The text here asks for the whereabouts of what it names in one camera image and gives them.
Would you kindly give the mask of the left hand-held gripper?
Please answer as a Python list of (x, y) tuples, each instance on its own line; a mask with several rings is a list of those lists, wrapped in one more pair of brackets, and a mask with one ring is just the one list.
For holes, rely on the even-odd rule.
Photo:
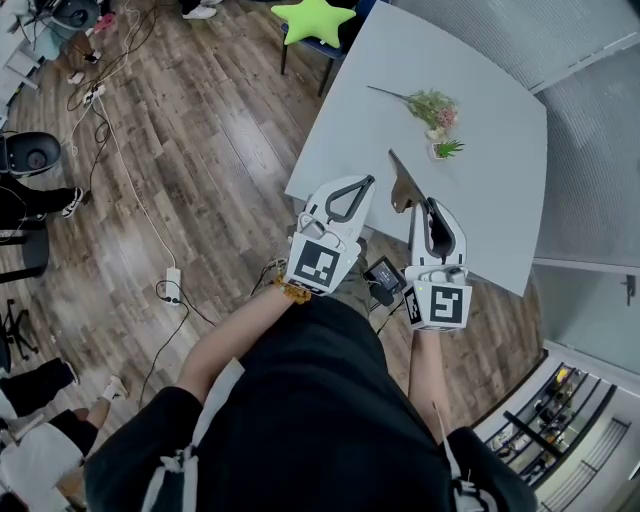
[(299, 213), (287, 261), (287, 283), (324, 296), (334, 292), (361, 252), (358, 239), (375, 195), (371, 175), (322, 185)]

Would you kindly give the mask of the green star pillow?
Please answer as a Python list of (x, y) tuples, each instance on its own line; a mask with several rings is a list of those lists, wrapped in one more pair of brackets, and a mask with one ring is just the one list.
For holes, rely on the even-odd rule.
[(326, 0), (302, 0), (298, 4), (274, 5), (271, 12), (288, 26), (285, 45), (312, 37), (335, 49), (340, 47), (339, 26), (356, 16), (353, 9), (334, 7)]

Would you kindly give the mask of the artificial flower bouquet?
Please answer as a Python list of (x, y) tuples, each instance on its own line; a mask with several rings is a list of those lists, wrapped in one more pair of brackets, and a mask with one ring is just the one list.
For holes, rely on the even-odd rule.
[(413, 117), (422, 120), (428, 126), (427, 137), (432, 141), (445, 140), (457, 124), (457, 101), (441, 91), (420, 90), (404, 95), (374, 86), (368, 88), (400, 100)]

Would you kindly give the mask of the person's right forearm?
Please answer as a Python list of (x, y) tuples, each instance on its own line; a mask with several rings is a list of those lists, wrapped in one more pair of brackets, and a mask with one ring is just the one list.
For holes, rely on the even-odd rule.
[(441, 444), (451, 431), (451, 406), (436, 331), (413, 332), (408, 398), (436, 443)]

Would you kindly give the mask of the black stool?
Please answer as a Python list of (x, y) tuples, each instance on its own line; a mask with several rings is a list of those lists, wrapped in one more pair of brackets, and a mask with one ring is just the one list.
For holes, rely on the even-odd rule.
[(0, 248), (12, 246), (21, 247), (23, 267), (0, 272), (0, 284), (42, 276), (50, 254), (46, 220), (25, 220), (15, 234), (0, 236)]

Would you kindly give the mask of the black screen device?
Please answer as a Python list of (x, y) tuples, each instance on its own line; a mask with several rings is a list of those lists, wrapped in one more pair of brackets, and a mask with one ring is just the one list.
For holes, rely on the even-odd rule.
[(406, 281), (401, 272), (386, 257), (376, 260), (363, 274), (371, 296), (383, 306), (391, 306), (402, 292)]

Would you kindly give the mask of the blue chair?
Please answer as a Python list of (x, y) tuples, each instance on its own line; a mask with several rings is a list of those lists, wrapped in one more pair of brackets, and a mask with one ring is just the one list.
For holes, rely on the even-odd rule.
[[(336, 61), (344, 59), (352, 46), (353, 42), (360, 29), (364, 25), (364, 21), (370, 14), (373, 6), (378, 0), (326, 0), (330, 5), (334, 7), (342, 7), (346, 9), (353, 9), (356, 12), (356, 16), (347, 22), (339, 26), (339, 40), (340, 47), (335, 49), (325, 44), (316, 38), (303, 39), (301, 42), (293, 44), (302, 44), (308, 48), (311, 48), (323, 55), (327, 59), (327, 65), (321, 79), (317, 95), (321, 97), (324, 93), (329, 75), (332, 71), (333, 64)], [(288, 48), (293, 45), (285, 45), (284, 40), (287, 35), (288, 26), (284, 20), (281, 25), (281, 31), (283, 33), (282, 49), (280, 57), (280, 74), (283, 75), (286, 70)]]

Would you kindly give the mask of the black window railing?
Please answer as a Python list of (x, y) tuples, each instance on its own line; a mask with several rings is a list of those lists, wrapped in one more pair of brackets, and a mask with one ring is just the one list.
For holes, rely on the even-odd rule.
[(636, 398), (565, 362), (540, 369), (486, 445), (534, 491), (536, 512), (603, 510), (636, 460)]

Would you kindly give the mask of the small white potted plant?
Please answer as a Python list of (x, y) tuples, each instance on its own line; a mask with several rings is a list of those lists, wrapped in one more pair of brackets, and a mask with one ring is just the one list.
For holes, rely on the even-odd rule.
[(446, 140), (431, 144), (431, 155), (435, 160), (449, 160), (463, 151), (465, 144), (459, 140)]

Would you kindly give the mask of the person's olive trouser leg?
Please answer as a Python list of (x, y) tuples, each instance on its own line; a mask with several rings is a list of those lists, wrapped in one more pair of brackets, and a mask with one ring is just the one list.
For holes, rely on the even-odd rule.
[(364, 238), (358, 239), (360, 253), (356, 262), (348, 271), (346, 277), (336, 290), (324, 298), (332, 313), (339, 317), (352, 319), (358, 314), (364, 320), (369, 320), (371, 308), (371, 294), (368, 281), (364, 273), (368, 268), (368, 244)]

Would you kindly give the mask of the person's left forearm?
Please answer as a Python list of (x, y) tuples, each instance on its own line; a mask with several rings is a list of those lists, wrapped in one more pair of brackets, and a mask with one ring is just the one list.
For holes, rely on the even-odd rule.
[(227, 364), (234, 358), (242, 358), (293, 304), (294, 301), (276, 287), (251, 298), (194, 345), (176, 386), (203, 404)]

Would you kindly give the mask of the black office chair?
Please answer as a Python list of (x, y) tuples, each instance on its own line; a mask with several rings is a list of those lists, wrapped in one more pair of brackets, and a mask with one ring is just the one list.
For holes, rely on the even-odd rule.
[(14, 299), (6, 301), (7, 312), (5, 316), (0, 314), (0, 370), (9, 374), (12, 369), (12, 347), (15, 347), (24, 361), (28, 361), (30, 356), (26, 350), (33, 354), (38, 354), (39, 349), (31, 345), (21, 334), (20, 323), (29, 317), (29, 311), (22, 309), (17, 315), (13, 314)]

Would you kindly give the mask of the person's black shirt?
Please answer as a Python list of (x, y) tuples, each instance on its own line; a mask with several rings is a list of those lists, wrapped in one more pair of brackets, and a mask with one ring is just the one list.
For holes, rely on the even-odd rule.
[(201, 404), (160, 390), (90, 457), (91, 512), (536, 512), (468, 427), (437, 444), (368, 320), (294, 304)]

